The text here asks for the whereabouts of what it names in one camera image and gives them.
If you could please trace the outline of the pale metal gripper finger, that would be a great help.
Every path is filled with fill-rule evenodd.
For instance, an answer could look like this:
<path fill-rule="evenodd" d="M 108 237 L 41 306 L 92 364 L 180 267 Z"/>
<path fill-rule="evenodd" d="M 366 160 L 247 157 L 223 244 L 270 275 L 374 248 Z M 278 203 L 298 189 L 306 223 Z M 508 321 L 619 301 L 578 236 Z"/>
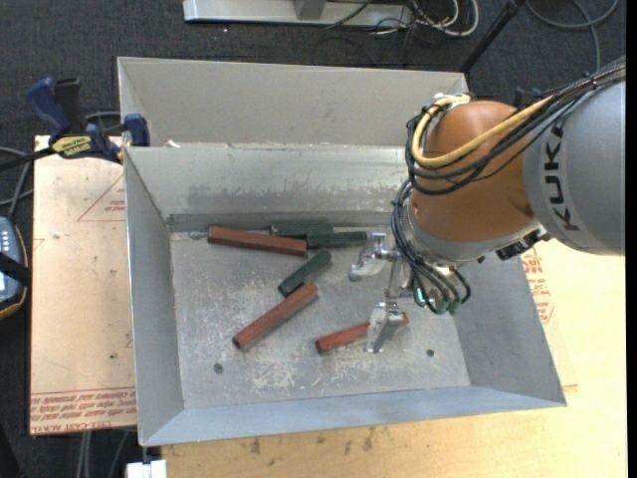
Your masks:
<path fill-rule="evenodd" d="M 398 310 L 396 303 L 378 303 L 369 317 L 365 350 L 368 353 L 380 353 L 384 343 L 391 340 L 394 334 L 404 326 L 405 314 Z"/>
<path fill-rule="evenodd" d="M 393 251 L 386 246 L 387 234 L 372 232 L 358 254 L 358 261 L 350 267 L 348 279 L 352 282 L 378 274 L 385 264 L 393 261 Z"/>

